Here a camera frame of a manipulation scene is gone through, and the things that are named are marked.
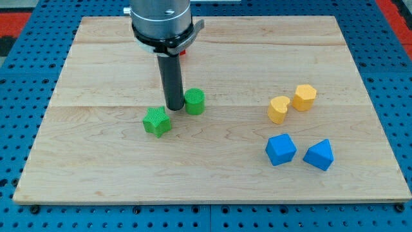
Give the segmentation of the black and grey tool clamp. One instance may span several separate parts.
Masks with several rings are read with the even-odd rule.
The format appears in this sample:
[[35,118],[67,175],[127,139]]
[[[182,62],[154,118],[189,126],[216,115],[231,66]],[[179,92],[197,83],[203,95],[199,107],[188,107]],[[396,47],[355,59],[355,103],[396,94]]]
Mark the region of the black and grey tool clamp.
[[163,57],[174,57],[186,50],[196,40],[199,32],[204,29],[205,21],[200,19],[196,24],[191,24],[184,33],[169,39],[153,39],[142,35],[132,25],[136,41],[143,50]]

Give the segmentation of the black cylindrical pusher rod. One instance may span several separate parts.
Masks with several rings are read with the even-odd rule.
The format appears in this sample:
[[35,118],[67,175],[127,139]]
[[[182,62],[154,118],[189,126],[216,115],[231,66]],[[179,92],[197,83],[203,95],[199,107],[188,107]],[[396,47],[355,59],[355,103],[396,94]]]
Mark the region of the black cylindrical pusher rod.
[[165,103],[168,109],[178,111],[184,106],[180,57],[157,57]]

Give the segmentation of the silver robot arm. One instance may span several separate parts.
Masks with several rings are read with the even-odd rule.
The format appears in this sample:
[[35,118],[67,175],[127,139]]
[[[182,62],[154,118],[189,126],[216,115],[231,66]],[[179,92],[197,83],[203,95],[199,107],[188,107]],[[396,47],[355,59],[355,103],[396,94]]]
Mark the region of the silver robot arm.
[[182,109],[180,54],[204,29],[204,20],[193,22],[190,0],[129,0],[124,15],[131,18],[139,46],[157,56],[167,108]]

